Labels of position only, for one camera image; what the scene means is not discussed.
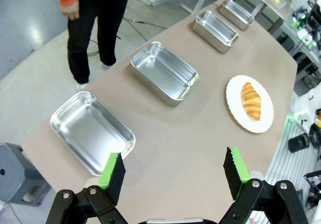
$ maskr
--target gray stool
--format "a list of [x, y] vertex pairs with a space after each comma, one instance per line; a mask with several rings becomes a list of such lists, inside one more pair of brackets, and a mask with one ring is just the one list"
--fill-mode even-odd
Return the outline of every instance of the gray stool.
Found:
[[0, 143], [0, 200], [39, 206], [51, 188], [18, 145]]

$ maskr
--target white plate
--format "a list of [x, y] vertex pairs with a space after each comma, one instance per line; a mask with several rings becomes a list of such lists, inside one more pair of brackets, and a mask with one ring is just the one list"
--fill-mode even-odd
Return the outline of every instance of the white plate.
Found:
[[[259, 121], [252, 120], [246, 113], [241, 99], [242, 88], [250, 82], [261, 98], [261, 118]], [[226, 86], [226, 100], [229, 109], [236, 121], [248, 131], [263, 133], [267, 131], [273, 122], [273, 103], [264, 87], [255, 79], [238, 75], [233, 77]]]

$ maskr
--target table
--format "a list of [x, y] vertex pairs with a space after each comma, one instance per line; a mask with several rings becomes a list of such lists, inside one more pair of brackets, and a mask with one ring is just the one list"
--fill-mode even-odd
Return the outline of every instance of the table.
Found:
[[[206, 10], [237, 29], [217, 12], [219, 4]], [[196, 35], [193, 22], [191, 15], [153, 39], [200, 76], [196, 88], [178, 106], [165, 104], [133, 76], [132, 54], [86, 88], [136, 136], [133, 151], [124, 159], [126, 175], [118, 203], [129, 223], [190, 216], [219, 221], [233, 201], [223, 169], [226, 147], [238, 147], [248, 169], [265, 175], [282, 135], [296, 62], [256, 22], [245, 32], [237, 30], [239, 40], [225, 54]], [[257, 79], [272, 99], [274, 121], [263, 134], [244, 130], [227, 108], [226, 84], [239, 74]], [[23, 149], [56, 191], [78, 192], [92, 177], [49, 121], [30, 135]]]

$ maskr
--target shoe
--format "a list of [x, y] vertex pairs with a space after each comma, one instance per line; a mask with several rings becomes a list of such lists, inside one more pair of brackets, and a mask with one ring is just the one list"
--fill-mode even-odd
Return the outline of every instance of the shoe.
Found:
[[83, 83], [83, 84], [77, 83], [77, 91], [80, 92], [87, 86], [88, 86], [88, 83]]
[[108, 70], [108, 69], [111, 68], [113, 65], [115, 65], [117, 62], [118, 62], [118, 61], [116, 60], [116, 62], [115, 62], [114, 64], [110, 65], [110, 66], [108, 66], [108, 65], [106, 65], [106, 64], [104, 64], [104, 63], [101, 63], [101, 65], [102, 65], [102, 68], [103, 68], [103, 69]]
[[104, 69], [104, 70], [108, 70], [111, 66], [107, 66], [107, 65], [105, 65], [105, 64], [103, 64], [103, 63], [101, 63], [101, 66], [102, 66], [102, 68]]

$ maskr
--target stainless steel tray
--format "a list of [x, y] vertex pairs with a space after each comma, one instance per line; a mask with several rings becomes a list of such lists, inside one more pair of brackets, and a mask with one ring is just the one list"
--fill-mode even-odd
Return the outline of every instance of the stainless steel tray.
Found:
[[134, 74], [169, 105], [180, 103], [199, 80], [198, 73], [159, 42], [133, 55]]
[[236, 31], [210, 11], [200, 13], [195, 17], [193, 30], [222, 53], [227, 52], [239, 37]]
[[223, 1], [219, 12], [243, 31], [254, 21], [253, 16], [233, 0]]
[[101, 175], [110, 153], [125, 158], [135, 136], [92, 93], [82, 91], [62, 105], [50, 119], [61, 140], [94, 175]]

